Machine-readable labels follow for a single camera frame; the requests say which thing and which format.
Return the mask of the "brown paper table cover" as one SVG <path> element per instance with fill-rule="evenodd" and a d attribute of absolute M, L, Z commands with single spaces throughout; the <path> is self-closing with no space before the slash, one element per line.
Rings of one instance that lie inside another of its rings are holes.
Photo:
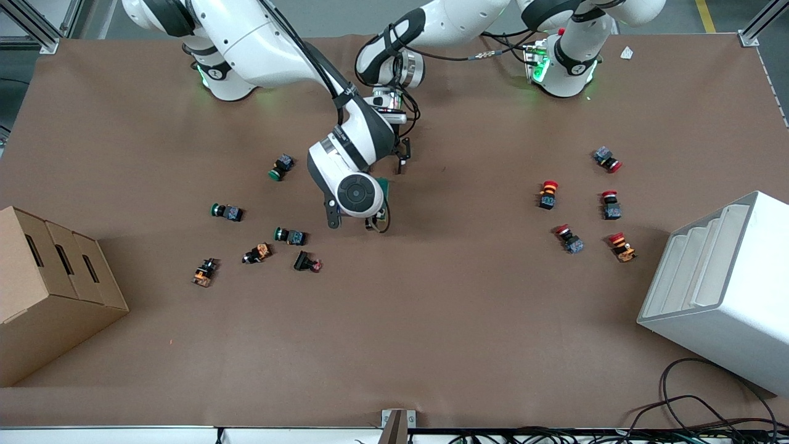
<path fill-rule="evenodd" d="M 327 227 L 306 167 L 335 123 L 319 85 L 225 103 L 178 41 L 62 43 L 36 63 L 0 208 L 98 239 L 130 311 L 0 390 L 0 422 L 366 426 L 401 407 L 433 427 L 623 426 L 688 355 L 636 321 L 669 233 L 755 189 L 789 202 L 789 130 L 733 35 L 615 36 L 603 58 L 561 100 L 510 57 L 431 62 L 378 235 Z M 617 172 L 592 158 L 602 146 Z M 282 154 L 294 166 L 273 181 Z M 603 219 L 609 189 L 618 220 Z M 618 232 L 637 258 L 617 260 Z M 264 242 L 272 254 L 243 264 Z M 318 273 L 293 269 L 301 250 Z"/>

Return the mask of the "white table edge rail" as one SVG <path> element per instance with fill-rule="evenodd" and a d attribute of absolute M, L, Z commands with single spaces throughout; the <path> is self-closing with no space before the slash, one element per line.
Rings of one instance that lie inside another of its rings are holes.
<path fill-rule="evenodd" d="M 0 427 L 0 444 L 377 444 L 375 428 Z"/>

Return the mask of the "brown cardboard box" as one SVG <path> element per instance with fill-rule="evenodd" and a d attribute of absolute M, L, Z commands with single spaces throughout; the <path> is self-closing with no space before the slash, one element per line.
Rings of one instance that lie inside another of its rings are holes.
<path fill-rule="evenodd" d="M 128 313 L 95 239 L 14 206 L 0 210 L 0 388 Z"/>

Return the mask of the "aluminium frame profile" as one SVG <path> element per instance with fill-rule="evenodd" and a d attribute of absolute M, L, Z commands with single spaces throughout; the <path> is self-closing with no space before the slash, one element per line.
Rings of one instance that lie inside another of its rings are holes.
<path fill-rule="evenodd" d="M 0 0 L 0 49 L 39 48 L 55 54 L 74 28 L 85 0 Z"/>
<path fill-rule="evenodd" d="M 737 36 L 741 47 L 758 47 L 758 36 L 762 31 L 788 10 L 789 0 L 768 0 L 744 29 L 738 29 Z"/>

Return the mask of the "grey metal bracket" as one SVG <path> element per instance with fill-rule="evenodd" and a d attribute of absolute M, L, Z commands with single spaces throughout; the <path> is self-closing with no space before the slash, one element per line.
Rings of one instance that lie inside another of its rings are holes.
<path fill-rule="evenodd" d="M 412 428 L 417 427 L 414 409 L 384 409 L 381 411 L 382 432 L 377 444 L 414 444 Z"/>

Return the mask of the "white plastic stepped rack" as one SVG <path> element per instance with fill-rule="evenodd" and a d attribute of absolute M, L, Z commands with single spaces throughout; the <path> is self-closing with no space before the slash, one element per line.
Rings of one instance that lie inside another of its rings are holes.
<path fill-rule="evenodd" d="M 789 204 L 753 191 L 673 231 L 637 323 L 789 398 Z"/>

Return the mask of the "red push button orange block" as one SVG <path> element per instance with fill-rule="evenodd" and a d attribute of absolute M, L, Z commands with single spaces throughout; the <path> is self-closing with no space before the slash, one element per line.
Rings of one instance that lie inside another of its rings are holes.
<path fill-rule="evenodd" d="M 620 263 L 626 263 L 637 258 L 634 248 L 628 244 L 623 232 L 609 236 L 608 242 L 611 246 L 611 251 Z"/>

